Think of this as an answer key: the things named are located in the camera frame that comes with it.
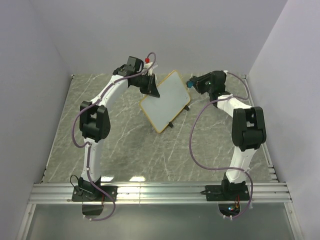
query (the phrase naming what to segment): black bracket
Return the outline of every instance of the black bracket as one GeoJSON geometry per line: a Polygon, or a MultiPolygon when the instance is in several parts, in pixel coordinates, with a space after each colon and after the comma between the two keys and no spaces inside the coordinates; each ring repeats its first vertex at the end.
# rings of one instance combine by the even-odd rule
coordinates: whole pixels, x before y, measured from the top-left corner
{"type": "MultiPolygon", "coordinates": [[[[80,105],[80,111],[88,106],[92,102],[83,101],[80,105]]],[[[93,106],[80,115],[80,131],[84,138],[94,139],[97,143],[101,139],[105,139],[110,132],[110,119],[108,109],[105,106],[93,106]]]]}
{"type": "Polygon", "coordinates": [[[142,94],[150,95],[155,98],[160,98],[159,91],[156,85],[156,75],[139,75],[128,79],[129,86],[135,86],[140,89],[142,94]]]}
{"type": "Polygon", "coordinates": [[[267,139],[263,109],[259,106],[234,109],[231,136],[242,152],[260,148],[267,139]]]}
{"type": "Polygon", "coordinates": [[[205,195],[208,202],[235,201],[237,197],[240,201],[248,201],[250,199],[246,182],[230,183],[226,174],[224,174],[221,185],[206,185],[201,194],[205,195]]]}
{"type": "Polygon", "coordinates": [[[126,64],[123,64],[121,67],[118,67],[113,71],[113,75],[120,75],[123,77],[131,76],[134,74],[139,73],[138,71],[144,68],[144,61],[141,59],[129,56],[128,61],[126,64]]]}
{"type": "Polygon", "coordinates": [[[186,82],[188,88],[194,87],[194,89],[200,93],[208,93],[210,102],[217,100],[221,95],[229,95],[226,91],[226,78],[227,75],[224,71],[211,71],[202,76],[193,76],[186,82]]]}
{"type": "MultiPolygon", "coordinates": [[[[101,178],[94,183],[100,189],[109,194],[114,201],[117,199],[118,187],[113,185],[101,185],[101,178]]],[[[73,188],[72,202],[83,202],[82,213],[85,216],[98,216],[101,214],[104,205],[103,202],[111,202],[111,199],[98,191],[90,182],[83,180],[82,177],[78,180],[78,185],[73,188]],[[101,204],[92,205],[85,202],[101,202],[101,204]]]]}

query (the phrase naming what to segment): gray marble surface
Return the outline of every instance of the gray marble surface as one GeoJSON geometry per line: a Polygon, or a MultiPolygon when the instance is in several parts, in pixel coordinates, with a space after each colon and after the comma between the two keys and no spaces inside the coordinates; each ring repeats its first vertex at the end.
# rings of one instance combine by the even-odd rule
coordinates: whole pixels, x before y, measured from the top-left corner
{"type": "MultiPolygon", "coordinates": [[[[167,74],[158,74],[160,82],[167,74]]],[[[191,75],[182,74],[186,82],[191,75]]],[[[90,101],[108,83],[111,74],[75,75],[67,95],[57,135],[49,157],[44,182],[68,182],[71,174],[80,176],[84,164],[84,149],[74,146],[71,139],[72,122],[82,101],[90,101]]],[[[240,81],[228,76],[227,90],[245,96],[240,81]]],[[[157,133],[139,107],[142,95],[136,87],[129,89],[109,109],[111,131],[103,144],[101,170],[114,181],[129,181],[144,177],[148,182],[221,181],[224,171],[208,171],[194,164],[189,154],[189,134],[202,107],[209,101],[189,89],[189,111],[182,111],[172,122],[173,128],[157,133]]],[[[232,118],[225,112],[208,107],[201,115],[193,133],[196,159],[209,167],[230,165],[234,145],[231,139],[232,118]]],[[[76,139],[83,143],[78,124],[76,139]]],[[[250,171],[254,181],[270,181],[267,161],[262,147],[254,155],[250,171]]]]}

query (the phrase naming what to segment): purple cable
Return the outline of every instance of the purple cable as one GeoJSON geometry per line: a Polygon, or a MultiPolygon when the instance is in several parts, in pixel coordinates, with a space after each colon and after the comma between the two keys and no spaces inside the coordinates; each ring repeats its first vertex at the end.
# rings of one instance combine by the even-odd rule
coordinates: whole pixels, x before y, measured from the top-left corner
{"type": "Polygon", "coordinates": [[[227,73],[230,74],[230,75],[232,75],[232,76],[234,76],[235,78],[239,79],[240,82],[243,83],[243,85],[244,85],[244,87],[245,87],[246,94],[247,94],[247,97],[236,96],[236,95],[233,95],[233,96],[234,96],[236,99],[248,100],[248,99],[250,98],[250,92],[249,92],[249,88],[248,88],[247,84],[245,83],[245,81],[243,81],[243,80],[241,79],[241,77],[238,77],[237,75],[235,75],[235,74],[232,73],[232,72],[229,72],[229,71],[228,71],[227,73]]]}
{"type": "MultiPolygon", "coordinates": [[[[122,77],[122,78],[119,78],[117,80],[114,81],[114,84],[120,82],[120,81],[123,81],[123,80],[127,80],[127,79],[131,79],[131,78],[135,78],[137,76],[140,76],[144,73],[147,73],[155,64],[156,62],[156,54],[152,51],[148,54],[147,58],[150,57],[150,55],[153,55],[154,57],[154,60],[151,64],[150,67],[148,67],[146,70],[141,70],[141,72],[137,73],[137,74],[134,74],[134,75],[131,75],[131,76],[125,76],[125,77],[122,77]]],[[[74,145],[77,147],[77,148],[84,148],[86,145],[89,145],[88,147],[88,153],[87,153],[87,160],[86,160],[86,168],[87,168],[87,171],[86,171],[86,174],[87,174],[87,177],[88,177],[88,180],[89,182],[91,183],[91,185],[96,188],[97,190],[99,190],[102,194],[104,194],[107,198],[109,198],[112,203],[113,203],[113,209],[111,211],[111,213],[108,215],[108,216],[105,216],[105,217],[102,217],[102,218],[90,218],[90,217],[87,217],[87,219],[89,219],[90,221],[102,221],[102,220],[106,220],[108,218],[110,218],[112,216],[112,214],[114,214],[115,210],[116,210],[116,203],[115,203],[115,200],[108,194],[106,193],[105,191],[103,191],[100,187],[98,187],[97,185],[95,185],[95,183],[92,181],[92,178],[90,176],[90,152],[91,152],[91,146],[92,144],[89,142],[89,141],[86,141],[84,144],[80,145],[77,143],[76,141],[76,138],[75,138],[75,127],[76,127],[76,123],[77,123],[77,120],[78,118],[80,117],[81,114],[83,114],[85,111],[89,110],[90,108],[94,107],[95,105],[97,105],[98,103],[101,102],[101,99],[104,98],[105,94],[107,93],[107,91],[112,87],[114,86],[114,84],[110,84],[108,85],[105,90],[102,92],[101,96],[100,96],[100,99],[98,99],[96,102],[94,102],[93,104],[85,107],[84,109],[82,109],[75,117],[74,121],[73,121],[73,124],[72,124],[72,131],[71,131],[71,138],[72,138],[72,141],[74,143],[74,145]]]]}
{"type": "Polygon", "coordinates": [[[247,205],[245,206],[244,210],[242,210],[238,215],[236,216],[233,216],[232,218],[235,219],[235,218],[238,218],[240,217],[249,207],[250,207],[250,203],[252,202],[252,196],[253,196],[253,193],[254,193],[254,182],[251,178],[251,176],[249,175],[249,173],[247,173],[243,168],[239,168],[239,167],[230,167],[230,166],[227,166],[227,167],[207,167],[207,166],[204,166],[202,165],[201,163],[199,163],[194,154],[193,154],[193,151],[192,151],[192,135],[194,133],[194,130],[195,130],[195,127],[196,127],[196,124],[197,124],[197,121],[199,120],[201,114],[205,111],[205,109],[210,106],[211,104],[214,104],[214,103],[217,103],[217,102],[222,102],[222,101],[226,101],[226,100],[229,100],[231,99],[232,97],[235,97],[235,98],[238,98],[238,99],[242,99],[242,100],[248,100],[250,95],[249,95],[249,89],[246,85],[246,83],[240,78],[238,77],[237,75],[233,74],[233,73],[230,73],[228,72],[230,75],[236,77],[237,79],[239,79],[245,86],[245,89],[246,89],[246,92],[247,92],[247,97],[239,97],[239,96],[229,96],[229,97],[226,97],[226,98],[223,98],[223,99],[217,99],[217,100],[213,100],[209,103],[207,103],[203,108],[202,110],[199,112],[199,114],[197,115],[195,121],[194,121],[194,124],[191,128],[191,132],[190,132],[190,136],[189,136],[189,152],[190,152],[190,155],[191,155],[191,158],[192,160],[194,161],[195,164],[197,164],[200,168],[203,168],[203,169],[206,169],[206,170],[210,170],[210,171],[219,171],[219,170],[239,170],[239,171],[242,171],[244,172],[247,177],[249,178],[250,180],[250,183],[251,183],[251,190],[250,190],[250,198],[249,198],[249,201],[247,203],[247,205]]]}

